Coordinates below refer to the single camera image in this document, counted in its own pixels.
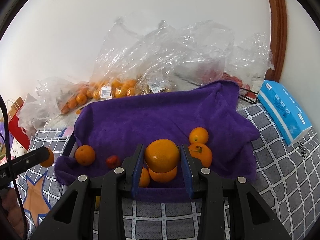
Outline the person's left hand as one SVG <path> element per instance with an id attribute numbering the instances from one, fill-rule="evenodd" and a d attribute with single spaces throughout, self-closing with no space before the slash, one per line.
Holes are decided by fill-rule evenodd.
<path id="1" fill-rule="evenodd" d="M 7 210 L 8 221 L 15 229 L 16 233 L 23 238 L 24 223 L 21 208 L 17 202 L 17 194 L 14 189 L 8 188 L 7 193 L 2 196 L 3 209 Z"/>

